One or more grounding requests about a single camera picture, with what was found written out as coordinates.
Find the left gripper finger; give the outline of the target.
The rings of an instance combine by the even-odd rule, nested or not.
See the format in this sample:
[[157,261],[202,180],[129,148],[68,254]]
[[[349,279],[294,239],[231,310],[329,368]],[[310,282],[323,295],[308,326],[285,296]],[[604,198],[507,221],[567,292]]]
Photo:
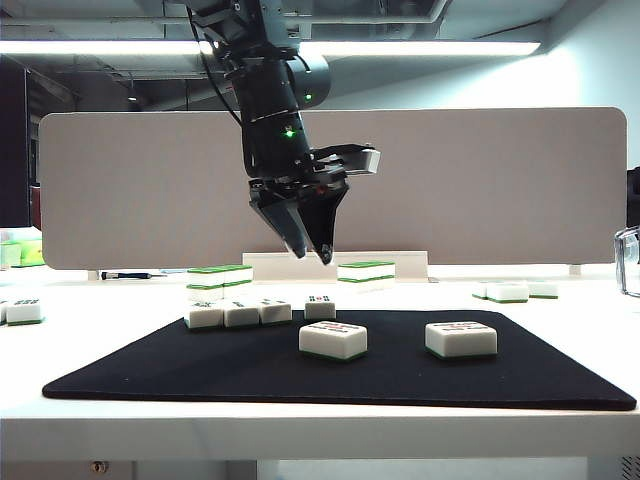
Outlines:
[[307,253],[304,228],[292,199],[274,192],[251,192],[250,206],[281,238],[297,258]]
[[338,182],[305,188],[299,196],[298,212],[308,239],[323,264],[333,258],[336,212],[349,185]]

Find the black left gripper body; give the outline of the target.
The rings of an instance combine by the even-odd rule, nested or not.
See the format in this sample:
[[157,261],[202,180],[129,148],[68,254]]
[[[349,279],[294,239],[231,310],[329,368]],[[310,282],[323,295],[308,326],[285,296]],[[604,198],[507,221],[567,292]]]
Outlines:
[[323,166],[313,159],[296,112],[257,119],[244,112],[242,147],[252,201],[342,199],[349,190],[342,167]]

